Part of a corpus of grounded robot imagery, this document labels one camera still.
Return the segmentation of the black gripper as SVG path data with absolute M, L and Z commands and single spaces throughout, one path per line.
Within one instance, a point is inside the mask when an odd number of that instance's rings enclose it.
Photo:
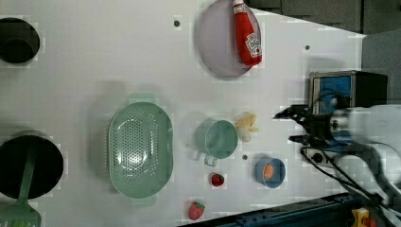
M 306 134 L 291 135 L 288 140 L 304 146 L 326 148 L 334 141 L 330 125 L 331 116 L 331 113 L 310 113 L 307 105 L 295 104 L 277 113 L 273 119 L 304 121 Z

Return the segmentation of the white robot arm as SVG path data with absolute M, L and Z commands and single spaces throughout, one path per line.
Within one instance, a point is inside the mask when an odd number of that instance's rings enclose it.
M 400 121 L 398 104 L 346 108 L 314 114 L 307 105 L 292 105 L 274 116 L 291 119 L 305 133 L 289 140 L 302 145 L 306 162 L 316 151 L 334 172 L 328 176 L 360 196 L 381 218 L 400 224 Z

